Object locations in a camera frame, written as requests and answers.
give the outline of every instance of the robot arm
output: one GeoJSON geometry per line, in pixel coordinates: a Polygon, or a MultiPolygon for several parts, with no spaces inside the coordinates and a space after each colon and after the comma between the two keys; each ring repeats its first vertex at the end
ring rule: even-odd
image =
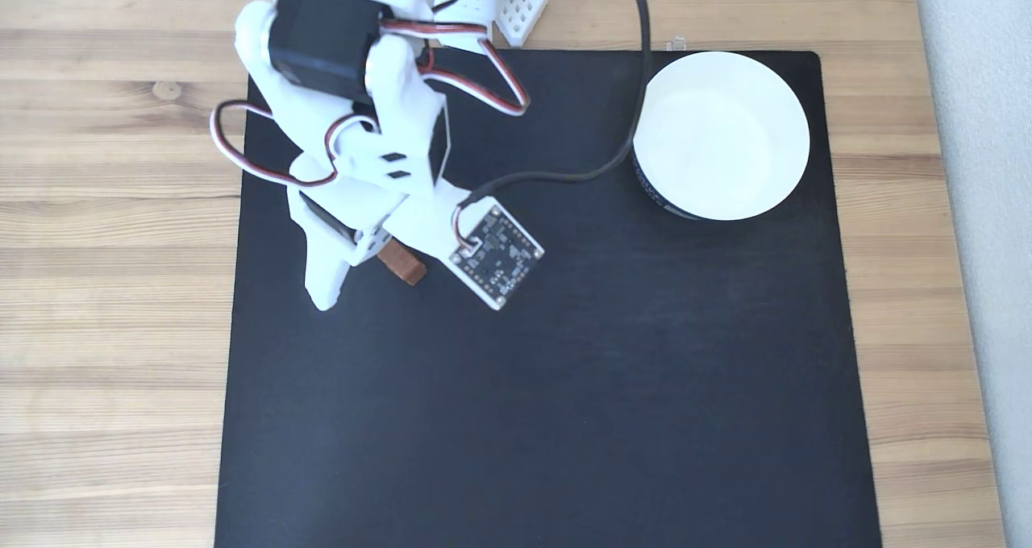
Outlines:
{"type": "Polygon", "coordinates": [[[499,310],[544,250],[494,198],[457,211],[469,191],[443,178],[451,144],[446,97],[426,80],[463,90],[473,84],[417,63],[429,36],[470,41],[495,63],[517,100],[470,92],[522,115],[528,100],[487,29],[429,23],[433,0],[272,1],[240,12],[236,50],[269,104],[263,115],[302,153],[282,180],[231,148],[227,155],[286,186],[291,219],[308,240],[305,288],[315,305],[335,304],[349,270],[394,236],[441,260],[499,310]]]}

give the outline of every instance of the small wooden block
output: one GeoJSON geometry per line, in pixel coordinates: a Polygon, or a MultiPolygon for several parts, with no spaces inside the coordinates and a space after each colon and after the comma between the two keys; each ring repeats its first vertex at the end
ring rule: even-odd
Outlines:
{"type": "Polygon", "coordinates": [[[395,239],[387,243],[377,257],[394,272],[394,276],[406,281],[409,286],[416,286],[426,276],[426,264],[416,258],[416,254],[413,254],[408,247],[395,239]]]}

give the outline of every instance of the white plastic bracket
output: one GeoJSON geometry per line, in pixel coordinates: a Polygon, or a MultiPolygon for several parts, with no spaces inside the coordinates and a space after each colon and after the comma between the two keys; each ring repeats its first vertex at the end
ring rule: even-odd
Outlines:
{"type": "Polygon", "coordinates": [[[510,46],[523,46],[546,5],[548,0],[505,0],[498,12],[497,24],[510,46]]]}

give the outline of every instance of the wooden table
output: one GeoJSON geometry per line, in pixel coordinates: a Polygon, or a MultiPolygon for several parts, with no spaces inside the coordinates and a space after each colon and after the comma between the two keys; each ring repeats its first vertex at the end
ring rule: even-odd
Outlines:
{"type": "MultiPolygon", "coordinates": [[[[0,0],[4,546],[212,545],[247,1],[0,0]]],[[[635,47],[552,2],[533,45],[635,47]]],[[[656,49],[820,54],[885,544],[1002,546],[914,0],[649,3],[656,49]]]]}

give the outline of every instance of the circuit board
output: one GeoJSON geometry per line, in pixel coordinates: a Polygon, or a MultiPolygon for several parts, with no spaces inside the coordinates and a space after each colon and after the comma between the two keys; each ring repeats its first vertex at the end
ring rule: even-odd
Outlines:
{"type": "Polygon", "coordinates": [[[498,307],[504,305],[545,255],[519,225],[494,208],[466,236],[473,252],[456,252],[452,262],[498,307]]]}

